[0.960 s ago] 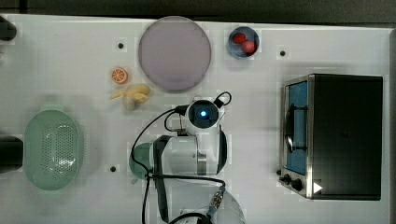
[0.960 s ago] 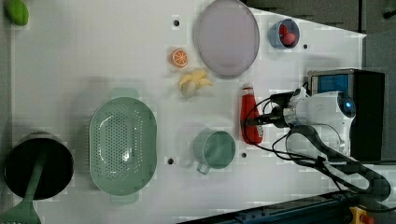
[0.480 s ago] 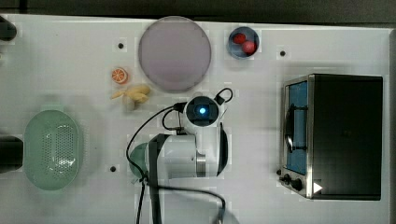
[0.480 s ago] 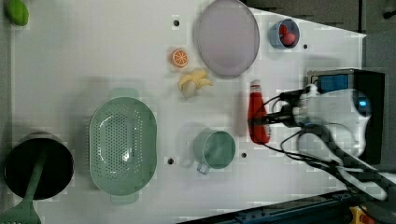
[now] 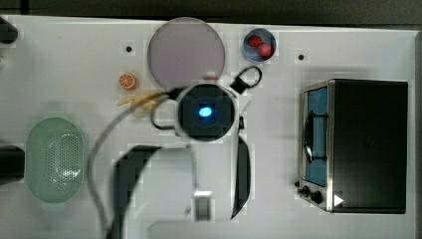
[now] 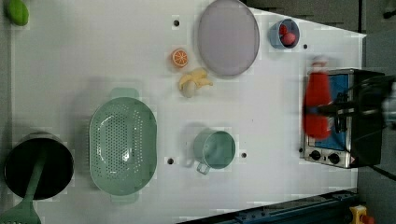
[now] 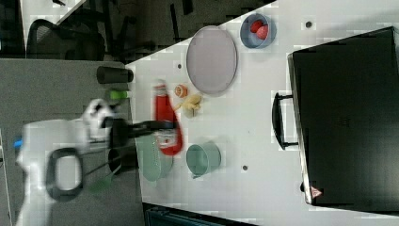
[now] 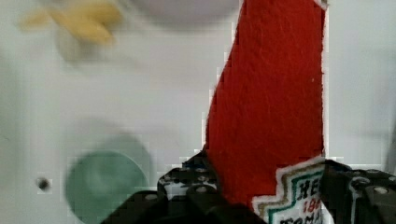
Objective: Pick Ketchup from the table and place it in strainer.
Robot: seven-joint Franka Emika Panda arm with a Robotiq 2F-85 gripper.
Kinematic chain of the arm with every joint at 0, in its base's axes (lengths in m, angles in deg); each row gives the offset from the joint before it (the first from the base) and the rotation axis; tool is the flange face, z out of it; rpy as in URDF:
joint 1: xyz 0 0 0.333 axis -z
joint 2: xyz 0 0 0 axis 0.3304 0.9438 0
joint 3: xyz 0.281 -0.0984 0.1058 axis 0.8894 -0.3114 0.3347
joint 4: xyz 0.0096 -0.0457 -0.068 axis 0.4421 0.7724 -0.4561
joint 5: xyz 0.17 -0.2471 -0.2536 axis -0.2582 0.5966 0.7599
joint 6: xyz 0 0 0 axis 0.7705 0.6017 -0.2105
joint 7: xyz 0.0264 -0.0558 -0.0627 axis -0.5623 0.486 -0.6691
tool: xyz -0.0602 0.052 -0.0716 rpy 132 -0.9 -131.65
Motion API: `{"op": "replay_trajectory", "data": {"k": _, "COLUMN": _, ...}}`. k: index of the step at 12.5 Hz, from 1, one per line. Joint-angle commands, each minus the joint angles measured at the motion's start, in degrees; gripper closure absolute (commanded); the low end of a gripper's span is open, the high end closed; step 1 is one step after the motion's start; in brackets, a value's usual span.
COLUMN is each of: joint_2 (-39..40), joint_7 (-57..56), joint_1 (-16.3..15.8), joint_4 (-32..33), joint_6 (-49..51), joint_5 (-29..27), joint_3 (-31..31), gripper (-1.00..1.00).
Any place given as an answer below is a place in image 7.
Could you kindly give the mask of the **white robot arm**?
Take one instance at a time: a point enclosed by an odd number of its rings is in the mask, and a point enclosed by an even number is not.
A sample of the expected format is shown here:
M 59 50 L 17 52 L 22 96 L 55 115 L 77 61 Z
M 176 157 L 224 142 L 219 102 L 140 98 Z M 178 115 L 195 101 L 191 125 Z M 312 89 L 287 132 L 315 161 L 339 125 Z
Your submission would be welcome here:
M 83 156 L 127 146 L 133 138 L 170 132 L 175 121 L 130 124 L 103 99 L 90 101 L 74 120 L 35 121 L 23 127 L 18 165 L 25 172 L 24 202 L 16 226 L 46 226 L 57 202 L 70 202 L 85 188 Z

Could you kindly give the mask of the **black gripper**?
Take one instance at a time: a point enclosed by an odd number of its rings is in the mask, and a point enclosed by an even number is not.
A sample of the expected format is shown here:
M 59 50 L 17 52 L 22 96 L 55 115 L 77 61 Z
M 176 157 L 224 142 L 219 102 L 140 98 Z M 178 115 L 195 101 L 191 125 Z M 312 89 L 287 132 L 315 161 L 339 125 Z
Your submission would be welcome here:
M 130 124 L 124 119 L 105 117 L 102 123 L 103 128 L 108 128 L 109 148 L 120 148 L 128 144 L 133 137 L 142 137 L 161 130 L 172 130 L 178 127 L 173 121 L 143 121 Z

